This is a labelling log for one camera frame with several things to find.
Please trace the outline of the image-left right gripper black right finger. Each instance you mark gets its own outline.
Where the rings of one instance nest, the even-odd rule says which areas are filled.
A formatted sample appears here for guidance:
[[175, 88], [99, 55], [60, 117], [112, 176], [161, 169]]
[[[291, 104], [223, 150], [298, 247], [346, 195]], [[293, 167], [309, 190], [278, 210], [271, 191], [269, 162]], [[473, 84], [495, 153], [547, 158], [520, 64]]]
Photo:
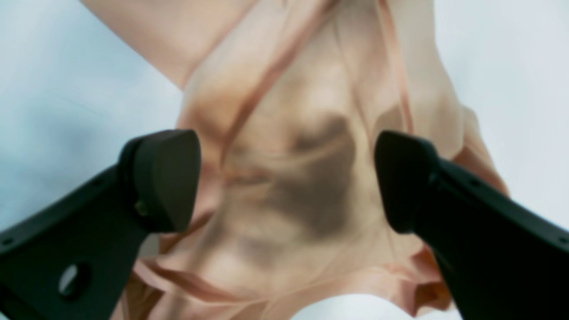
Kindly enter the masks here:
[[568, 232], [440, 158], [425, 139], [382, 132], [375, 165], [400, 234], [433, 251], [464, 320], [566, 320]]

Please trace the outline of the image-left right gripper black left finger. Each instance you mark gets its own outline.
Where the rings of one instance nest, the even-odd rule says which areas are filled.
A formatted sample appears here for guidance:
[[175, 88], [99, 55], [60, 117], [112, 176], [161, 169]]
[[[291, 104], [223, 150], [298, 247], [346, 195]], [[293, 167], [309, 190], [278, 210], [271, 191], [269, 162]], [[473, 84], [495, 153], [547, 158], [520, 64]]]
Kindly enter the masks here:
[[200, 176], [193, 130], [139, 136], [116, 165], [1, 233], [1, 314], [109, 320], [140, 246], [184, 231]]

